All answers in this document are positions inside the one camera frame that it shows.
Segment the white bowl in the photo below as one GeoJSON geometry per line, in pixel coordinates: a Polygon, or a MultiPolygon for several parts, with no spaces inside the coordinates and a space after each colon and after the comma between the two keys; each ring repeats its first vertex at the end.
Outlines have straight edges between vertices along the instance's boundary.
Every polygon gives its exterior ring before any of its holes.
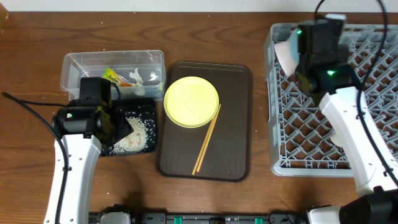
{"type": "Polygon", "coordinates": [[[274,45],[275,54],[278,58],[281,68],[289,77],[294,74],[298,63],[293,61],[289,51],[289,41],[280,42],[274,45]]]}

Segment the yellow plate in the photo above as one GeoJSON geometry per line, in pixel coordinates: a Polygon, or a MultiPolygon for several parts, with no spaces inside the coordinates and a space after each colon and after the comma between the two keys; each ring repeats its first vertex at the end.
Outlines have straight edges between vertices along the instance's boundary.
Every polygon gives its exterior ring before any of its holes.
{"type": "Polygon", "coordinates": [[[183,77],[173,82],[164,96],[168,118],[184,128],[198,128],[210,122],[220,104],[216,88],[200,77],[183,77]]]}

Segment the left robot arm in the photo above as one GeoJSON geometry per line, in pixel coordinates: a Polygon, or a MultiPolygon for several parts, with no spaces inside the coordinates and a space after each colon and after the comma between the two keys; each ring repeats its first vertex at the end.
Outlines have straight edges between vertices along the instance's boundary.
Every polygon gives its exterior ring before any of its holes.
{"type": "Polygon", "coordinates": [[[55,168],[45,223],[88,223],[93,174],[102,152],[133,132],[112,100],[115,83],[80,80],[80,94],[52,118],[55,168]]]}

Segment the light blue bowl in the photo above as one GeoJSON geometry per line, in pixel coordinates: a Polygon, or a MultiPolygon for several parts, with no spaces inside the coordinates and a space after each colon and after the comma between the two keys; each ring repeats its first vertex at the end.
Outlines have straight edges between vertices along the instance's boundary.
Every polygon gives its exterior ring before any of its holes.
{"type": "Polygon", "coordinates": [[[301,32],[300,29],[295,29],[289,36],[289,51],[295,63],[299,63],[299,35],[301,32]]]}

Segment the rice leftovers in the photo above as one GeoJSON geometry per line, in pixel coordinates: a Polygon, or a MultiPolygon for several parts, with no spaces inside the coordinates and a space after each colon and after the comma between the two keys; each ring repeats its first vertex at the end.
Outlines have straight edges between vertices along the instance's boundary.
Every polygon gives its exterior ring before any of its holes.
{"type": "Polygon", "coordinates": [[[110,152],[111,156],[152,152],[156,148],[157,126],[153,119],[130,117],[127,119],[133,132],[117,142],[110,152]]]}

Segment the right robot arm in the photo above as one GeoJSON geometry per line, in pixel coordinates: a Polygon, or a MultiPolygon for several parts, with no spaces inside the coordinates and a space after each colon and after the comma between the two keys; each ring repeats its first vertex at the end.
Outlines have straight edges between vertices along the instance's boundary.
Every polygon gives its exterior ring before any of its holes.
{"type": "Polygon", "coordinates": [[[397,223],[397,161],[390,153],[363,94],[363,83],[345,61],[338,41],[344,18],[297,26],[295,76],[332,125],[354,174],[358,198],[344,206],[308,211],[309,223],[397,223]]]}

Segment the pale green cup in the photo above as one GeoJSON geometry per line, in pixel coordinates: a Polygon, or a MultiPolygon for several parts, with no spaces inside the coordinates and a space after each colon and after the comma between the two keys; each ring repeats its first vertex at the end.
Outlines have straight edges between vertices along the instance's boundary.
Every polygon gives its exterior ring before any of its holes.
{"type": "Polygon", "coordinates": [[[336,147],[341,147],[339,137],[334,131],[331,133],[330,140],[336,147]]]}

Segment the white tissue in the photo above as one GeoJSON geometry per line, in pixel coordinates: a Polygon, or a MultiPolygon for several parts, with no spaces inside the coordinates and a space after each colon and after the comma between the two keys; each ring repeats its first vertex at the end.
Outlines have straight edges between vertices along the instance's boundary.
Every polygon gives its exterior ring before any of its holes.
{"type": "Polygon", "coordinates": [[[135,68],[133,72],[130,72],[129,76],[136,81],[134,94],[137,96],[144,96],[145,94],[145,89],[143,85],[144,81],[138,73],[138,68],[135,68]]]}

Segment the green snack wrapper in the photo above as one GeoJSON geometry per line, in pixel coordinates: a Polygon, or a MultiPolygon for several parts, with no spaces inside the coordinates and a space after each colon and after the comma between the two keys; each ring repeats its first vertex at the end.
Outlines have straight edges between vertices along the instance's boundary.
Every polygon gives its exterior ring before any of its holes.
{"type": "Polygon", "coordinates": [[[120,92],[124,94],[128,94],[129,92],[134,92],[134,90],[137,87],[135,83],[128,81],[110,67],[105,68],[102,77],[109,80],[112,83],[115,83],[118,86],[120,92]]]}

